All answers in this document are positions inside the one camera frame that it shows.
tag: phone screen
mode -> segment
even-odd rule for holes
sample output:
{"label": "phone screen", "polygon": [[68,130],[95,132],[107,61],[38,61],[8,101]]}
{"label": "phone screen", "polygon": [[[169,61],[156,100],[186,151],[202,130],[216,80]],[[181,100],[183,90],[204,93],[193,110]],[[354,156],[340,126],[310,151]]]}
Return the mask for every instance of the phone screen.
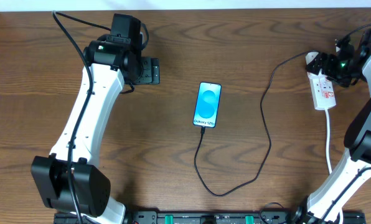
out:
{"label": "phone screen", "polygon": [[200,83],[197,105],[195,106],[194,125],[210,128],[216,126],[221,91],[222,86],[220,84]]}

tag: green component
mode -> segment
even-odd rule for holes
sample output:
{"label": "green component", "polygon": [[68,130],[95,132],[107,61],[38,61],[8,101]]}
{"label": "green component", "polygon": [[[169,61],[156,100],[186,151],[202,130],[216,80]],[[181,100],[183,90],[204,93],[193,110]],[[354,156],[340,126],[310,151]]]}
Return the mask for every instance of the green component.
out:
{"label": "green component", "polygon": [[165,216],[165,224],[173,224],[173,215]]}
{"label": "green component", "polygon": [[247,221],[247,224],[254,224],[255,223],[255,221],[253,221],[253,216],[251,216],[251,215],[247,215],[245,217],[245,220]]}

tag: white cable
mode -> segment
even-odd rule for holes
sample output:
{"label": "white cable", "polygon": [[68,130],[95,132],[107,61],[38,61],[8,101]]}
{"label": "white cable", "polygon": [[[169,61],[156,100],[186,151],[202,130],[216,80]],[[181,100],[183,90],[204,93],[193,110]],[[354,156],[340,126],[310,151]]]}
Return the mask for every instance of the white cable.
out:
{"label": "white cable", "polygon": [[[329,158],[329,140],[331,139],[331,123],[329,122],[328,109],[325,109],[325,116],[327,118],[327,141],[326,141],[326,145],[325,145],[325,157],[327,159],[328,173],[331,174],[332,166],[331,166],[331,159]],[[343,211],[342,211],[342,209],[339,212],[339,224],[343,224]]]}

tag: wood grain surface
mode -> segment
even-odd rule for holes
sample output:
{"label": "wood grain surface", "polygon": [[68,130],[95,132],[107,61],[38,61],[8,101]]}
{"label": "wood grain surface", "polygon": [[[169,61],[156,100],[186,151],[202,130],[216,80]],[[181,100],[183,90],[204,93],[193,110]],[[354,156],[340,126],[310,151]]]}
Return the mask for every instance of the wood grain surface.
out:
{"label": "wood grain surface", "polygon": [[[69,12],[110,26],[111,11]],[[198,164],[216,193],[252,179],[268,139],[259,102],[274,67],[305,50],[334,52],[334,39],[371,22],[371,9],[126,11],[146,23],[143,55],[161,62],[161,84],[120,96],[101,145],[100,170],[111,196],[161,211],[251,211],[268,202],[294,209],[327,177],[325,115],[314,110],[303,57],[276,72],[264,111],[273,147],[258,180],[224,198],[200,183],[192,125],[201,81],[220,83],[217,127],[207,129]],[[105,31],[61,19],[80,48]],[[357,44],[362,32],[352,37]],[[32,179],[34,156],[47,156],[80,86],[82,61],[50,12],[0,14],[0,223],[52,223]],[[369,99],[367,84],[335,86],[331,159]],[[347,202],[371,224],[371,179]]]}

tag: white power strip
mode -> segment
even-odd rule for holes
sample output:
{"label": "white power strip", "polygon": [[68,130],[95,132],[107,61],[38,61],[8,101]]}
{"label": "white power strip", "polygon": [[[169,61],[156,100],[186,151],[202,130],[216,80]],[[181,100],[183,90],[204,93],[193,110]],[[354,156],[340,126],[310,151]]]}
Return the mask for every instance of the white power strip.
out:
{"label": "white power strip", "polygon": [[[317,52],[311,52],[306,55],[306,63],[310,63],[316,57]],[[326,76],[320,71],[318,75],[308,72],[312,100],[316,110],[327,110],[336,106],[335,93],[332,82],[328,81]]]}

